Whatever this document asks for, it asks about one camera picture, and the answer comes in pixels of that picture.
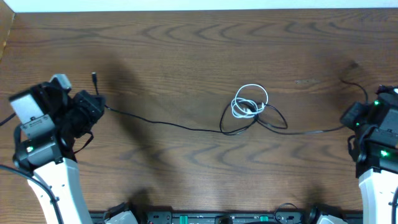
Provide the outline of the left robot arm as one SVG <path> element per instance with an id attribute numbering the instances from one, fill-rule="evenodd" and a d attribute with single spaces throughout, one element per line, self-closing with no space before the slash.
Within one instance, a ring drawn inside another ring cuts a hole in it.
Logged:
<path id="1" fill-rule="evenodd" d="M 15 128 L 13 162 L 36 194 L 47 223 L 91 223 L 73 150 L 104 114 L 105 99 L 44 82 L 10 97 L 21 123 Z"/>

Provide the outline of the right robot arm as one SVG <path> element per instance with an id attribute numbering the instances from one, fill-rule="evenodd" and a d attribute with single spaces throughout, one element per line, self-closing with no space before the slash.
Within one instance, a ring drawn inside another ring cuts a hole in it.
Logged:
<path id="1" fill-rule="evenodd" d="M 364 223 L 397 223 L 397 87 L 382 87 L 372 103 L 354 102 L 340 122 L 354 132 L 348 153 L 356 164 Z"/>

